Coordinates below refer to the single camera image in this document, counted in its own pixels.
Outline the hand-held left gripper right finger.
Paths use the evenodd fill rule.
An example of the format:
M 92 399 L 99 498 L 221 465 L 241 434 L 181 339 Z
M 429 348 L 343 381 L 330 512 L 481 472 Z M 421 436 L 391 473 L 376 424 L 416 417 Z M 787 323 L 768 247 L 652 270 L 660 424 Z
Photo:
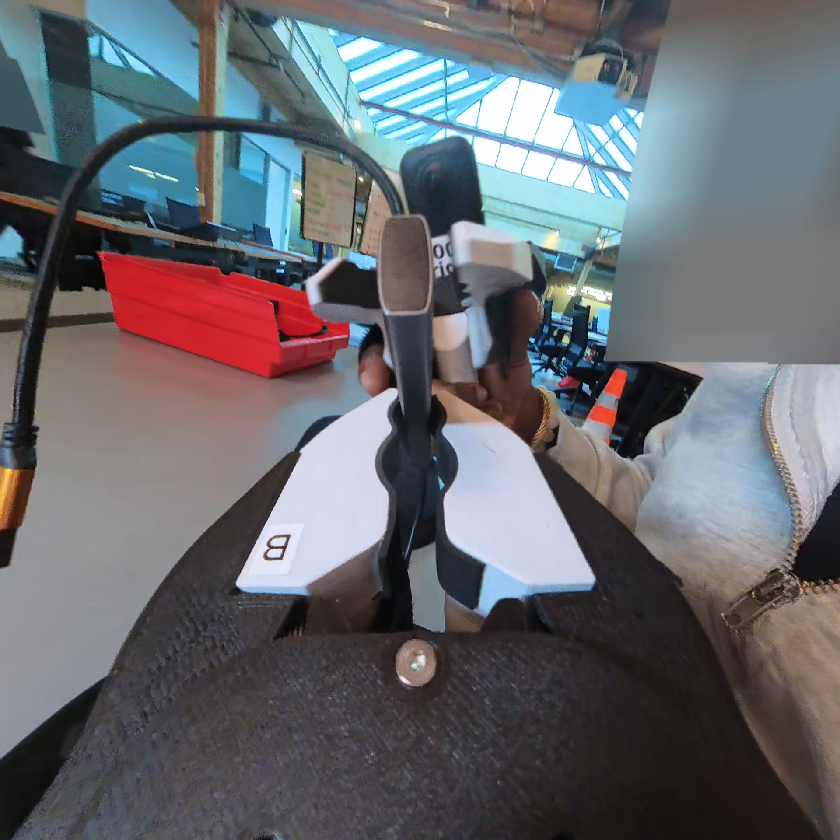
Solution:
M 499 602 L 591 592 L 594 572 L 530 448 L 439 392 L 435 557 L 450 633 L 476 633 Z

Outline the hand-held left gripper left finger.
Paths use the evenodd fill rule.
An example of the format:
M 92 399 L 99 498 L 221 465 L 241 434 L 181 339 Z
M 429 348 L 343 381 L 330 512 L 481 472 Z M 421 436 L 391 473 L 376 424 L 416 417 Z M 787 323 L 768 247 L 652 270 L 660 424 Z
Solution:
M 298 454 L 236 580 L 247 594 L 376 597 L 385 590 L 394 492 L 381 451 L 396 391 L 370 399 Z

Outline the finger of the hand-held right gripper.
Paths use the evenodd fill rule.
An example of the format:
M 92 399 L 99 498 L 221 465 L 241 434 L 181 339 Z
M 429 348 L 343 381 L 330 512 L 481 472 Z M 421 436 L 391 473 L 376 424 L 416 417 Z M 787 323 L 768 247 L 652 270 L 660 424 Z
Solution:
M 324 321 L 382 325 L 382 304 L 375 269 L 334 258 L 305 284 L 310 308 Z
M 511 309 L 520 289 L 533 279 L 528 243 L 471 222 L 451 229 L 455 273 L 476 368 L 506 364 L 511 351 Z

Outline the red plastic bin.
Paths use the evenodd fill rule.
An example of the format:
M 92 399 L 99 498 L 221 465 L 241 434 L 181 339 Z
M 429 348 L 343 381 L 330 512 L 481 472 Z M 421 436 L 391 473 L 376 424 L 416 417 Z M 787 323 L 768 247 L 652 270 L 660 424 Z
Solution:
M 127 333 L 267 379 L 331 362 L 350 344 L 349 325 L 330 321 L 317 338 L 280 341 L 275 302 L 304 291 L 213 267 L 100 259 L 114 321 Z

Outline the person's right forearm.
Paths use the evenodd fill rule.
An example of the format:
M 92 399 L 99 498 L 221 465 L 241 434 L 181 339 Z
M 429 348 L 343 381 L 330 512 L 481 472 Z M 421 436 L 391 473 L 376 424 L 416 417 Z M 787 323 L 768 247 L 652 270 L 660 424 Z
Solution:
M 615 519 L 635 532 L 639 511 L 665 459 L 676 420 L 673 417 L 656 425 L 645 438 L 643 453 L 625 458 L 596 433 L 573 425 L 559 409 L 553 409 L 554 437 L 544 451 Z

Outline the person's right hand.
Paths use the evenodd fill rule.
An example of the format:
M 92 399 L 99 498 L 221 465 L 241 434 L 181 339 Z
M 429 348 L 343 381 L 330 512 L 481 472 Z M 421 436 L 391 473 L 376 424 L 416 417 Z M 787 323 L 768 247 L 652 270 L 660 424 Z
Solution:
M 478 382 L 446 383 L 432 380 L 432 394 L 447 392 L 489 415 L 519 436 L 533 452 L 543 452 L 553 441 L 556 409 L 545 392 L 532 384 L 529 341 L 538 327 L 540 301 L 520 288 L 513 292 L 508 310 L 511 353 L 507 366 L 489 363 L 478 372 Z

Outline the handwritten whiteboard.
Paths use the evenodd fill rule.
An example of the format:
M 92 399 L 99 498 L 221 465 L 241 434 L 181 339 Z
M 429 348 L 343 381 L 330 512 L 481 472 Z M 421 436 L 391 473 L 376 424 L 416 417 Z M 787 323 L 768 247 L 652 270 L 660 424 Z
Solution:
M 358 176 L 351 164 L 314 151 L 302 156 L 301 236 L 349 249 L 353 243 Z
M 371 257 L 377 257 L 380 252 L 380 241 L 385 221 L 391 217 L 392 210 L 385 195 L 374 182 L 364 212 L 364 222 L 358 252 Z

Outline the row of black office chairs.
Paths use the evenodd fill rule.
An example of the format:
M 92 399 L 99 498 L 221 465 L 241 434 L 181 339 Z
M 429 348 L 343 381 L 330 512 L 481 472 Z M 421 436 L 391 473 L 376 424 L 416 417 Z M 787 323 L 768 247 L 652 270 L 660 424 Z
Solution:
M 548 371 L 559 377 L 561 393 L 581 396 L 586 386 L 596 389 L 607 373 L 605 345 L 589 340 L 591 308 L 575 304 L 570 329 L 561 329 L 550 319 L 534 341 L 539 373 Z

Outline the orange traffic cone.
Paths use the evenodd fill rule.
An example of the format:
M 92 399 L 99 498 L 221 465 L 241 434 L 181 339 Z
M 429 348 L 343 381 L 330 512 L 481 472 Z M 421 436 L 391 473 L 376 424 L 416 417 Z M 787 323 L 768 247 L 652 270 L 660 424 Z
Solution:
M 627 371 L 616 367 L 584 420 L 581 430 L 611 444 L 617 408 L 627 383 Z

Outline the white ceiling projector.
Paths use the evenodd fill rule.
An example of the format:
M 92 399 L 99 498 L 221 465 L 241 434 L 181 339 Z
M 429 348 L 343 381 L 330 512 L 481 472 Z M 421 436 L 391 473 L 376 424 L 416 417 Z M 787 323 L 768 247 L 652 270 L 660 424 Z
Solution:
M 617 41 L 586 44 L 572 61 L 553 112 L 574 121 L 603 125 L 627 106 L 637 92 L 636 58 Z

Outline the long wooden office desk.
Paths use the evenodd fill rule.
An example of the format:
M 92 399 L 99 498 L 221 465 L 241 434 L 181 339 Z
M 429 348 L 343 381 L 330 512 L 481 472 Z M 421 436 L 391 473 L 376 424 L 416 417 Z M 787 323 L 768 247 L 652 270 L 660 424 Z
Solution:
M 36 274 L 45 251 L 58 203 L 1 192 L 2 228 L 11 227 L 23 239 L 23 261 Z M 314 259 L 247 241 L 222 238 L 211 243 L 168 233 L 117 217 L 80 210 L 70 224 L 58 268 L 59 291 L 103 291 L 106 287 L 100 255 L 110 253 L 158 259 L 168 263 L 213 267 L 282 286 L 299 285 L 319 267 Z

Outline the wooden support post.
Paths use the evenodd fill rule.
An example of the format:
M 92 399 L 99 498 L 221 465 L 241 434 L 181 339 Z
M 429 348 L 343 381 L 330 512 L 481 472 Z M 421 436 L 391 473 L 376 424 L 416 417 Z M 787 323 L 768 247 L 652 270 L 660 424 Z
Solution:
M 224 114 L 230 3 L 197 2 L 198 113 L 204 117 Z M 220 224 L 224 195 L 224 134 L 199 133 L 196 175 L 200 218 Z

